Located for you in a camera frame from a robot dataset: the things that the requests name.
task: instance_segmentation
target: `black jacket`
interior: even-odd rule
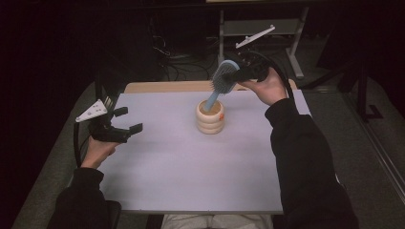
[[[312,118],[298,114],[288,98],[265,116],[273,126],[271,146],[288,228],[358,228],[349,197],[336,181],[328,142]],[[48,228],[108,228],[102,179],[98,170],[76,169],[71,187],[57,198]]]

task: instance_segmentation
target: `white tabletop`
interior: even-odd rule
[[[301,91],[298,110],[309,114]],[[103,162],[101,191],[123,210],[145,213],[281,213],[267,105],[251,91],[220,96],[225,126],[216,135],[196,127],[195,109],[210,92],[122,94],[117,128],[143,131]]]

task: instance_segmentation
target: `person's leg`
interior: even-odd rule
[[[212,215],[164,215],[161,229],[212,227]]]
[[[271,215],[215,215],[212,228],[273,229]]]

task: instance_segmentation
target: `stacked wooden rings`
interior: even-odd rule
[[[215,101],[209,112],[203,109],[206,100],[199,103],[196,109],[197,128],[207,135],[219,133],[224,128],[224,106]]]

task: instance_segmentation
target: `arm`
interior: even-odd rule
[[[89,137],[87,155],[75,170],[72,185],[58,196],[48,228],[109,228],[107,203],[99,190],[104,175],[96,168],[117,145]]]
[[[281,200],[288,228],[358,228],[343,187],[336,181],[330,147],[309,115],[298,114],[277,72],[267,79],[240,83],[270,105]]]

